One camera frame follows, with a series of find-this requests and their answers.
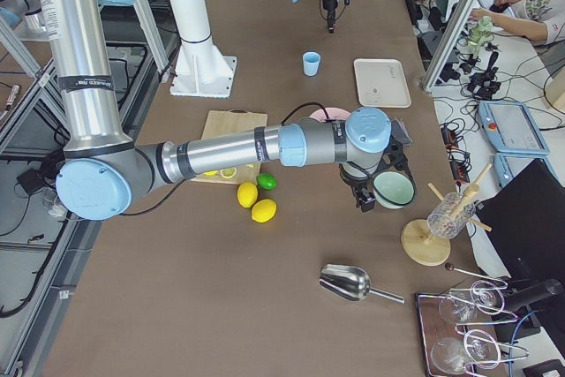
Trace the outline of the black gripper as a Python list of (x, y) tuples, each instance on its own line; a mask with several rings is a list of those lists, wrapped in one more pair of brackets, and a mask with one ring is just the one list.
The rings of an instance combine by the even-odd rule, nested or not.
[[(335, 10), (340, 0), (322, 0), (322, 6), (327, 11), (327, 30), (330, 34), (335, 32)], [(343, 0), (345, 7), (350, 5), (350, 0)]]
[(373, 188), (374, 178), (385, 171), (397, 171), (409, 176), (408, 158), (404, 146), (398, 140), (391, 140), (382, 152), (367, 153), (357, 147), (348, 150), (347, 159), (339, 164), (342, 180), (353, 187), (356, 207), (362, 213), (374, 209), (375, 197), (368, 190)]

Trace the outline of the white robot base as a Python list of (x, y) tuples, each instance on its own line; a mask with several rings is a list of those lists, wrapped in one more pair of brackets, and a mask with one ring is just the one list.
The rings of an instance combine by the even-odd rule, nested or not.
[(226, 99), (237, 67), (215, 46), (205, 0), (169, 0), (181, 41), (170, 93)]

